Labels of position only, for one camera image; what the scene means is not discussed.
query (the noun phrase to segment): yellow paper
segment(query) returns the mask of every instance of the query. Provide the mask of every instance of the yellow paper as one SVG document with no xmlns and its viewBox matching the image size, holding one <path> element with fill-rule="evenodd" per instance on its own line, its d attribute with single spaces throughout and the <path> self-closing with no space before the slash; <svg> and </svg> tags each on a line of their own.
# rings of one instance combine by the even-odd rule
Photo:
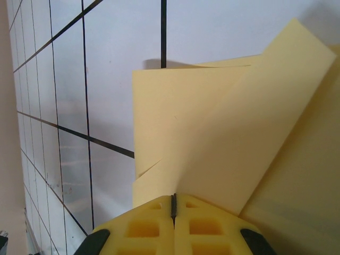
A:
<svg viewBox="0 0 340 255">
<path fill-rule="evenodd" d="M 340 56 L 340 45 L 330 47 Z M 340 250 L 340 58 L 272 162 L 240 217 L 277 254 Z"/>
<path fill-rule="evenodd" d="M 293 20 L 202 125 L 173 137 L 166 157 L 135 181 L 134 206 L 184 192 L 238 215 L 334 58 Z"/>
<path fill-rule="evenodd" d="M 241 66 L 134 71 L 136 176 L 163 158 L 174 137 L 181 133 L 185 137 L 187 130 L 198 126 L 246 70 Z"/>
</svg>

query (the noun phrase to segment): square cutout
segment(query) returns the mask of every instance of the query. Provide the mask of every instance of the square cutout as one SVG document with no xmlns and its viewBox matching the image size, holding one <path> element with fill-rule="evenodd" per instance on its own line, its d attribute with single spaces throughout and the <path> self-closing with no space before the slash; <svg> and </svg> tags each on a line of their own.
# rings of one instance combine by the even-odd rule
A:
<svg viewBox="0 0 340 255">
<path fill-rule="evenodd" d="M 129 223 L 126 237 L 158 237 L 159 225 L 151 220 L 134 220 Z"/>
<path fill-rule="evenodd" d="M 212 218 L 192 219 L 189 221 L 191 235 L 222 235 L 220 223 Z"/>
</svg>

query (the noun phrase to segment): white wall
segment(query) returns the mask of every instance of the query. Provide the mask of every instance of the white wall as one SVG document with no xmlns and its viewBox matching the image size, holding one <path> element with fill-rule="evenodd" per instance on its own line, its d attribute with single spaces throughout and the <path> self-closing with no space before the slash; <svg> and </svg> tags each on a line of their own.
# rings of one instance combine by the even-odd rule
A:
<svg viewBox="0 0 340 255">
<path fill-rule="evenodd" d="M 6 1 L 0 1 L 0 230 L 7 254 L 27 254 L 25 198 Z"/>
</svg>

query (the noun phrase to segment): black grid line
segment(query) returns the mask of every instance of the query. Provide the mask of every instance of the black grid line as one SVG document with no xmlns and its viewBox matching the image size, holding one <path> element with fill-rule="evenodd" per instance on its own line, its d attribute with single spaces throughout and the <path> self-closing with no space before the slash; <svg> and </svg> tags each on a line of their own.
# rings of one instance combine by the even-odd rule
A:
<svg viewBox="0 0 340 255">
<path fill-rule="evenodd" d="M 49 4 L 49 19 L 51 22 L 51 37 L 53 36 L 52 34 L 52 11 L 51 11 L 51 1 L 48 1 Z M 54 80 L 54 96 L 55 96 L 55 109 L 56 109 L 56 115 L 57 115 L 57 125 L 59 124 L 58 120 L 58 103 L 57 103 L 57 88 L 56 88 L 56 83 L 55 83 L 55 67 L 54 67 L 54 47 L 53 47 L 53 41 L 52 41 L 52 59 L 53 59 L 53 80 Z M 61 158 L 61 153 L 60 153 L 60 132 L 59 129 L 58 131 L 58 151 L 59 151 L 59 165 L 60 165 L 60 178 L 62 182 L 62 198 L 64 202 L 64 185 L 63 185 L 63 170 L 62 170 L 62 158 Z M 65 220 L 65 210 L 63 210 L 64 213 L 64 228 L 65 228 L 65 246 L 66 246 L 66 255 L 67 255 L 67 238 L 66 238 L 66 220 Z"/>
<path fill-rule="evenodd" d="M 33 22 L 33 37 L 34 37 L 34 48 L 35 50 L 37 50 L 37 45 L 36 45 L 36 31 L 35 31 L 35 26 L 34 26 L 34 15 L 33 15 L 33 2 L 31 1 L 31 10 L 32 10 L 32 22 Z M 39 76 L 38 76 L 38 60 L 37 57 L 35 57 L 36 59 L 36 72 L 37 72 L 37 85 L 38 85 L 38 101 L 39 101 L 39 114 L 41 116 L 41 107 L 40 107 L 40 90 L 39 90 Z M 44 152 L 44 137 L 43 137 L 43 124 L 42 122 L 40 122 L 40 129 L 41 129 L 41 141 L 42 141 L 42 158 L 44 161 L 44 177 L 46 178 L 46 165 L 45 165 L 45 152 Z M 45 187 L 46 190 L 46 201 L 47 201 L 47 217 L 48 217 L 48 227 L 50 229 L 51 225 L 50 225 L 50 219 L 49 219 L 49 204 L 48 204 L 48 194 L 47 194 L 47 189 Z M 51 251 L 52 251 L 52 238 L 50 238 L 50 243 L 51 243 Z"/>
<path fill-rule="evenodd" d="M 81 9 L 84 11 L 84 0 L 81 0 Z M 86 103 L 86 125 L 87 125 L 87 136 L 90 137 L 90 123 L 89 123 L 89 104 L 88 104 L 88 92 L 87 92 L 87 72 L 86 72 L 86 40 L 85 40 L 85 18 L 82 17 L 83 25 L 83 52 L 84 52 L 84 78 L 85 78 L 85 103 Z M 91 196 L 91 215 L 92 215 L 92 229 L 95 229 L 95 214 L 94 214 L 94 197 L 92 188 L 92 167 L 91 167 L 91 148 L 90 140 L 88 143 L 89 151 L 89 171 L 90 171 L 90 196 Z"/>
<path fill-rule="evenodd" d="M 98 145 L 100 145 L 100 146 L 103 146 L 103 147 L 105 147 L 105 148 L 107 148 L 107 149 L 110 149 L 110 150 L 113 150 L 113 151 L 118 152 L 118 153 L 120 153 L 120 154 L 126 155 L 126 156 L 128 156 L 128 157 L 130 157 L 130 158 L 134 158 L 134 152 L 133 152 L 133 151 L 130 151 L 130 150 L 124 149 L 124 148 L 122 148 L 122 147 L 113 145 L 113 144 L 111 144 L 111 143 L 108 143 L 108 142 L 99 140 L 99 139 L 97 139 L 97 138 L 90 137 L 90 136 L 88 136 L 88 135 L 85 135 L 85 134 L 79 133 L 79 132 L 77 132 L 77 131 L 74 131 L 74 130 L 72 130 L 72 129 L 68 129 L 68 128 L 66 128 L 66 127 L 63 127 L 63 126 L 54 124 L 54 123 L 52 123 L 52 122 L 42 120 L 42 119 L 40 119 L 40 118 L 37 118 L 37 117 L 31 116 L 31 115 L 29 115 L 29 114 L 23 113 L 23 112 L 21 112 L 21 111 L 19 111 L 19 110 L 17 110 L 17 112 L 20 113 L 20 114 L 22 114 L 22 115 L 25 115 L 25 116 L 27 116 L 27 117 L 33 118 L 33 119 L 35 119 L 35 120 L 37 120 L 37 121 L 41 121 L 42 123 L 45 123 L 45 124 L 47 124 L 47 125 L 53 126 L 53 127 L 57 128 L 57 129 L 61 129 L 61 130 L 65 131 L 65 132 L 67 132 L 67 133 L 74 134 L 74 135 L 76 135 L 77 137 L 83 138 L 83 139 L 85 139 L 85 140 L 89 140 L 90 142 L 96 143 L 96 144 L 98 144 Z"/>
<path fill-rule="evenodd" d="M 19 70 L 22 66 L 24 66 L 27 62 L 29 62 L 32 58 L 38 55 L 43 49 L 45 49 L 48 45 L 50 45 L 54 40 L 56 40 L 59 36 L 61 36 L 67 29 L 73 26 L 77 21 L 83 18 L 89 11 L 91 11 L 94 7 L 96 7 L 103 0 L 95 0 L 93 1 L 85 10 L 83 10 L 80 14 L 78 14 L 70 23 L 68 23 L 62 30 L 60 30 L 55 36 L 46 42 L 40 49 L 38 49 L 32 56 L 30 56 L 24 63 L 22 63 L 17 69 L 14 70 L 14 73 Z"/>
<path fill-rule="evenodd" d="M 14 24 L 14 21 L 15 21 L 15 18 L 18 14 L 18 12 L 20 11 L 20 14 L 22 15 L 21 13 L 21 3 L 22 3 L 23 0 L 21 0 L 20 2 L 20 5 L 19 5 L 19 8 L 15 14 L 15 17 L 13 19 L 13 22 L 12 22 L 12 25 L 10 27 L 10 30 L 12 29 L 12 26 L 14 26 L 14 32 L 15 32 L 15 24 Z M 167 0 L 160 0 L 161 1 L 161 68 L 165 68 L 166 67 L 166 4 L 167 4 Z M 96 7 L 99 3 L 101 3 L 102 0 L 95 0 L 92 4 L 90 4 L 87 8 L 84 9 L 84 6 L 83 6 L 83 0 L 82 0 L 82 12 L 77 15 L 71 22 L 69 22 L 62 30 L 60 30 L 55 36 L 53 36 L 52 34 L 52 11 L 51 11 L 51 6 L 50 6 L 50 1 L 49 1 L 49 18 L 50 18 L 50 25 L 51 25 L 51 39 L 46 42 L 42 47 L 40 47 L 38 50 L 36 49 L 36 39 L 35 39 L 35 28 L 34 28 L 34 20 L 33 20 L 33 34 L 34 34 L 34 40 L 35 40 L 35 50 L 36 52 L 30 56 L 29 58 L 26 58 L 26 53 L 24 52 L 25 54 L 25 61 L 24 63 L 22 63 L 21 65 L 19 65 L 19 57 L 18 57 L 18 47 L 17 47 L 17 53 L 16 53 L 16 57 L 18 59 L 18 68 L 16 68 L 14 70 L 13 73 L 15 73 L 16 71 L 18 71 L 20 68 L 22 68 L 24 65 L 25 65 L 25 69 L 26 69 L 26 75 L 27 75 L 27 67 L 26 67 L 26 64 L 32 60 L 34 57 L 36 58 L 36 56 L 43 50 L 45 49 L 47 46 L 49 46 L 50 44 L 52 45 L 52 52 L 53 52 L 53 74 L 54 74 L 54 89 L 55 89 L 55 104 L 56 104 L 56 117 L 57 117 L 57 124 L 54 124 L 54 123 L 51 123 L 51 122 L 48 122 L 48 121 L 45 121 L 45 120 L 42 120 L 41 119 L 41 108 L 40 108 L 40 92 L 39 92 L 39 82 L 38 82 L 38 97 L 39 97 L 39 110 L 40 110 L 40 118 L 38 117 L 35 117 L 35 116 L 32 116 L 31 115 L 31 111 L 30 111 L 30 104 L 29 104 L 29 114 L 27 113 L 24 113 L 23 112 L 23 100 L 22 100 L 22 95 L 21 95 L 21 105 L 22 105 L 22 112 L 21 111 L 17 111 L 18 113 L 22 114 L 22 118 L 24 120 L 24 116 L 26 117 L 30 117 L 30 124 L 32 122 L 31 119 L 34 119 L 36 121 L 39 121 L 40 122 L 40 127 L 41 127 L 41 138 L 42 138 L 42 147 L 43 147 L 43 159 L 44 159 L 44 168 L 45 168 L 45 155 L 44 155 L 44 139 L 43 139 L 43 123 L 45 124 L 48 124 L 50 126 L 53 126 L 55 128 L 57 128 L 58 130 L 58 150 L 59 150 L 59 163 L 60 163 L 60 173 L 61 173 L 61 185 L 62 185 L 62 198 L 60 198 L 56 192 L 52 189 L 52 187 L 47 183 L 46 181 L 46 170 L 44 172 L 44 176 L 42 175 L 42 173 L 36 168 L 35 164 L 31 161 L 31 159 L 27 156 L 27 152 L 23 151 L 22 149 L 22 152 L 23 154 L 25 155 L 26 157 L 26 161 L 28 162 L 31 162 L 34 169 L 35 169 L 35 175 L 36 175 L 36 172 L 38 172 L 38 174 L 42 177 L 42 179 L 45 181 L 45 183 L 47 184 L 47 186 L 49 186 L 49 188 L 51 189 L 51 191 L 53 192 L 53 194 L 58 198 L 58 200 L 60 201 L 60 203 L 63 205 L 63 208 L 64 208 L 64 227 L 65 227 L 65 244 L 66 244 L 66 253 L 67 253 L 67 238 L 66 238 L 66 222 L 65 222 L 65 210 L 67 210 L 67 212 L 70 214 L 70 216 L 72 217 L 72 219 L 77 223 L 77 225 L 79 226 L 79 228 L 84 232 L 84 234 L 87 236 L 87 232 L 83 229 L 83 227 L 80 225 L 80 223 L 77 221 L 77 219 L 73 216 L 73 214 L 70 212 L 70 210 L 68 209 L 68 207 L 64 204 L 64 193 L 63 193 L 63 180 L 62 180 L 62 167 L 61 167 L 61 152 L 60 152 L 60 131 L 59 130 L 63 130 L 65 132 L 68 132 L 70 134 L 73 134 L 73 135 L 76 135 L 77 137 L 81 137 L 85 140 L 88 141 L 88 156 L 89 156 L 89 171 L 90 171 L 90 192 L 91 192 L 91 212 L 92 212 L 92 229 L 94 228 L 94 206 L 93 206 L 93 195 L 92 195 L 92 172 L 91 172 L 91 151 L 90 151 L 90 142 L 93 142 L 93 143 L 96 143 L 100 146 L 103 146 L 105 148 L 108 148 L 110 150 L 113 150 L 115 152 L 118 152 L 120 154 L 123 154 L 123 155 L 126 155 L 128 157 L 131 157 L 131 158 L 134 158 L 134 152 L 130 151 L 130 150 L 127 150 L 127 149 L 124 149 L 124 148 L 121 148 L 119 146 L 116 146 L 114 144 L 111 144 L 111 143 L 108 143 L 108 142 L 105 142 L 105 141 L 102 141 L 102 140 L 99 140 L 99 139 L 96 139 L 96 138 L 93 138 L 90 136 L 90 129 L 89 129 L 89 112 L 88 112 L 88 91 L 87 91 L 87 70 L 86 70 L 86 33 L 85 33 L 85 19 L 84 19 L 84 16 L 90 12 L 94 7 Z M 71 26 L 73 26 L 76 22 L 78 22 L 80 19 L 82 19 L 82 25 L 83 25 L 83 54 L 84 54 L 84 78 L 85 78 L 85 94 L 86 94 L 86 113 L 87 113 L 87 135 L 85 134 L 82 134 L 82 133 L 79 133 L 75 130 L 71 130 L 71 129 L 68 129 L 66 127 L 63 127 L 63 126 L 60 126 L 59 125 L 59 122 L 58 122 L 58 109 L 57 109 L 57 95 L 56 95 L 56 82 L 55 82 L 55 66 L 54 66 L 54 45 L 53 45 L 53 42 L 54 40 L 56 40 L 59 36 L 61 36 L 65 31 L 67 31 Z M 37 80 L 38 80 L 38 63 L 37 63 L 37 58 L 36 58 L 36 68 L 37 68 Z M 33 135 L 32 135 L 32 125 L 31 125 L 31 138 L 32 138 L 32 144 L 33 144 Z M 46 197 L 47 197 L 47 206 L 48 206 L 48 194 L 47 194 L 47 189 L 46 189 Z M 36 205 L 34 204 L 35 208 L 37 209 L 37 212 L 39 214 L 39 217 L 41 218 L 40 216 L 40 213 L 39 213 L 39 210 L 38 208 L 36 207 Z M 50 219 L 49 219 L 49 211 L 48 211 L 48 224 L 50 226 Z M 50 236 L 50 233 L 48 232 L 48 235 L 51 239 L 51 243 L 53 243 L 53 240 Z"/>
<path fill-rule="evenodd" d="M 51 234 L 49 233 L 49 231 L 48 231 L 48 229 L 47 229 L 47 227 L 46 227 L 46 225 L 45 225 L 45 223 L 44 223 L 44 221 L 43 221 L 43 218 L 41 217 L 41 215 L 40 215 L 40 213 L 39 213 L 39 210 L 38 210 L 37 206 L 34 204 L 33 199 L 32 199 L 32 197 L 31 197 L 31 194 L 30 194 L 30 192 L 28 191 L 28 189 L 27 189 L 27 187 L 26 187 L 25 184 L 24 184 L 24 187 L 25 187 L 25 189 L 27 190 L 27 194 L 30 196 L 30 199 L 31 199 L 31 207 L 32 207 L 32 204 L 33 204 L 34 207 L 36 208 L 36 210 L 37 210 L 37 212 L 38 212 L 38 215 L 39 215 L 39 218 L 41 219 L 41 222 L 42 222 L 42 224 L 44 225 L 44 227 L 45 227 L 45 229 L 46 229 L 46 232 L 47 232 L 47 234 L 48 234 L 48 236 L 49 236 L 50 242 L 51 242 L 51 244 L 53 244 L 54 249 L 57 251 L 57 253 L 58 253 L 58 255 L 59 255 L 59 252 L 58 252 L 58 250 L 57 250 L 57 248 L 56 248 L 56 246 L 55 246 L 55 244 L 54 244 L 54 242 L 53 242 L 53 240 L 52 240 Z"/>
<path fill-rule="evenodd" d="M 166 2 L 160 3 L 160 68 L 166 68 Z"/>
<path fill-rule="evenodd" d="M 29 159 L 29 157 L 27 157 L 27 154 L 21 149 L 21 151 L 24 153 L 24 155 L 26 156 L 27 160 L 29 162 L 32 163 L 32 161 Z M 71 215 L 71 217 L 73 218 L 73 220 L 76 222 L 76 224 L 80 227 L 80 229 L 83 231 L 83 233 L 88 236 L 88 233 L 85 231 L 85 229 L 80 225 L 79 221 L 75 218 L 75 216 L 71 213 L 71 211 L 68 209 L 68 207 L 65 205 L 65 203 L 60 199 L 60 197 L 57 195 L 57 193 L 54 191 L 54 189 L 51 187 L 51 185 L 49 185 L 49 183 L 47 182 L 47 180 L 45 179 L 45 177 L 42 175 L 42 173 L 36 168 L 35 165 L 34 169 L 35 171 L 40 175 L 40 177 L 44 180 L 44 182 L 47 184 L 47 186 L 50 188 L 50 190 L 53 192 L 53 194 L 57 197 L 57 199 L 59 200 L 59 202 L 63 205 L 63 207 L 66 209 L 66 211 Z"/>
<path fill-rule="evenodd" d="M 10 26 L 10 31 L 11 31 L 11 29 L 12 29 L 12 26 L 13 26 L 13 24 L 14 24 L 14 20 L 15 20 L 15 18 L 16 18 L 16 16 L 17 16 L 17 14 L 18 14 L 18 11 L 19 11 L 19 9 L 20 9 L 20 6 L 21 6 L 21 3 L 22 3 L 22 1 L 23 1 L 23 0 L 21 0 L 21 1 L 20 1 L 20 3 L 19 3 L 19 7 L 18 7 L 18 9 L 17 9 L 17 11 L 16 11 L 16 13 L 15 13 L 15 15 L 14 15 L 14 18 L 13 18 L 12 24 L 11 24 L 11 26 Z"/>
<path fill-rule="evenodd" d="M 20 16 L 21 16 L 21 27 L 22 27 L 22 39 L 23 39 L 23 52 L 24 52 L 24 56 L 26 59 L 26 48 L 25 48 L 25 36 L 24 36 L 24 32 L 23 32 L 23 23 L 22 23 L 22 9 L 21 9 L 21 3 L 19 5 L 19 10 L 20 10 Z M 27 85 L 27 97 L 28 97 L 28 112 L 31 114 L 31 106 L 30 106 L 30 92 L 29 92 L 29 88 L 28 88 L 28 74 L 27 74 L 27 65 L 25 65 L 25 71 L 26 71 L 26 85 Z M 32 133 L 32 119 L 30 118 L 30 126 L 31 126 L 31 141 L 32 141 L 32 154 L 33 154 L 33 162 L 35 162 L 35 157 L 34 157 L 34 147 L 33 147 L 33 133 Z M 36 185 L 36 194 L 37 194 L 37 212 L 39 214 L 39 200 L 38 200 L 38 187 L 37 187 L 37 182 L 35 181 L 35 185 Z"/>
</svg>

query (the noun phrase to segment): yellow foam sheet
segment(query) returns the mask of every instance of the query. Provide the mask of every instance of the yellow foam sheet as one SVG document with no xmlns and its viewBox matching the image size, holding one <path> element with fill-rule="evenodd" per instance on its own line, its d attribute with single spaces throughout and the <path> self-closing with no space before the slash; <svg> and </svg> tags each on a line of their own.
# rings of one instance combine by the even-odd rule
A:
<svg viewBox="0 0 340 255">
<path fill-rule="evenodd" d="M 334 58 L 290 22 L 196 129 L 164 145 L 163 158 L 133 184 L 134 206 L 184 192 L 238 215 Z"/>
<path fill-rule="evenodd" d="M 330 48 L 340 56 L 340 45 Z M 339 116 L 340 57 L 240 214 L 277 254 L 340 250 Z"/>
<path fill-rule="evenodd" d="M 188 125 L 199 125 L 201 116 L 206 116 L 247 68 L 260 57 L 241 57 L 181 67 L 200 70 L 134 71 L 136 178 L 163 157 L 164 145 L 172 140 L 172 133 L 187 130 Z M 212 70 L 204 67 L 232 68 Z M 226 79 L 221 80 L 221 75 L 225 75 Z"/>
</svg>

